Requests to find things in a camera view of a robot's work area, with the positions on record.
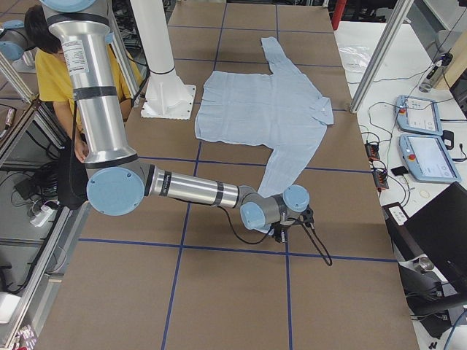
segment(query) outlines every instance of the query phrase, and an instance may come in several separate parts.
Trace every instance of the yellow shirt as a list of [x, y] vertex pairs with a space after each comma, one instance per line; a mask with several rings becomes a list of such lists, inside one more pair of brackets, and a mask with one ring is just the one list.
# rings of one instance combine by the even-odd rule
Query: yellow shirt
[[[115, 87], [117, 88], [118, 101], [124, 101], [131, 98], [130, 90], [123, 77], [120, 66], [110, 46], [107, 46], [109, 53], [110, 68], [114, 77]], [[134, 62], [131, 67], [136, 76], [136, 81], [141, 84], [141, 74]], [[37, 83], [39, 86], [39, 98], [42, 101], [63, 102], [68, 101], [70, 109], [74, 109], [73, 87], [66, 63], [60, 61], [54, 55], [38, 50], [36, 54], [36, 72]], [[77, 128], [82, 132], [82, 123], [79, 113], [77, 115]]]

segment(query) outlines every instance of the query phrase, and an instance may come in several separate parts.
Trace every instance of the person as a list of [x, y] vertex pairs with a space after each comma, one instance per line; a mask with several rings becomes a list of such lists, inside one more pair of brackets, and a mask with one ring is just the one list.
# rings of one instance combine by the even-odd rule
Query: person
[[[39, 86], [39, 99], [51, 102], [59, 123], [68, 136], [61, 150], [57, 170], [57, 195], [60, 204], [74, 210], [86, 200], [86, 185], [88, 176], [84, 161], [89, 153], [83, 134], [79, 111], [76, 115], [74, 144], [74, 99], [73, 87], [60, 40], [49, 32], [41, 5], [28, 9], [24, 19], [26, 33], [29, 39], [39, 48], [36, 54], [36, 73]], [[115, 54], [110, 46], [109, 53], [112, 75], [117, 88], [120, 109], [123, 120], [126, 121], [131, 111], [131, 94], [118, 65]], [[136, 80], [142, 78], [138, 68], [131, 64]]]

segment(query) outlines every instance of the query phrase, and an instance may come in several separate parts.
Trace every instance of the black monitor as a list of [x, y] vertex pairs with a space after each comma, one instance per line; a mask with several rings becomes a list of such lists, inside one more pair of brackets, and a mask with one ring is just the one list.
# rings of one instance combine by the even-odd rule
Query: black monitor
[[452, 183], [404, 224], [459, 293], [467, 293], [467, 190]]

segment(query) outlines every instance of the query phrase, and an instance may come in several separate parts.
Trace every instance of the black hair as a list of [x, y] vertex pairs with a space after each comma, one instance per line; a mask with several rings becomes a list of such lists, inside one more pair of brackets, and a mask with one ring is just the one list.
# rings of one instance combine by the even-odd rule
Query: black hair
[[61, 49], [60, 40], [49, 32], [41, 5], [28, 9], [24, 16], [24, 27], [29, 39], [46, 53], [57, 53]]

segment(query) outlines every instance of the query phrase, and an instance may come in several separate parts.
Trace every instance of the red object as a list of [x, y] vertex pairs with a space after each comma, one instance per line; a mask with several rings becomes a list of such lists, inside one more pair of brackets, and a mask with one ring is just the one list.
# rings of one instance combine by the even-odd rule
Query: red object
[[347, 0], [337, 0], [336, 8], [334, 9], [333, 17], [331, 19], [331, 24], [333, 25], [333, 30], [337, 30], [339, 23], [341, 22], [342, 15], [344, 14], [345, 4]]

